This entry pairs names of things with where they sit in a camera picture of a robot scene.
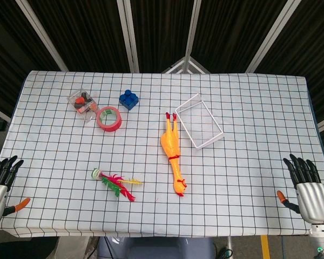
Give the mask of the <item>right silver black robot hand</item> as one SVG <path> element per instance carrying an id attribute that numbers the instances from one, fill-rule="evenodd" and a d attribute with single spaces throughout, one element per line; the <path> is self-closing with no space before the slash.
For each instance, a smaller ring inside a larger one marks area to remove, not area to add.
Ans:
<path id="1" fill-rule="evenodd" d="M 290 154 L 284 158 L 295 189 L 297 204 L 289 202 L 282 191 L 277 191 L 280 202 L 288 209 L 300 214 L 310 224 L 324 224 L 324 184 L 318 169 L 310 160 Z"/>

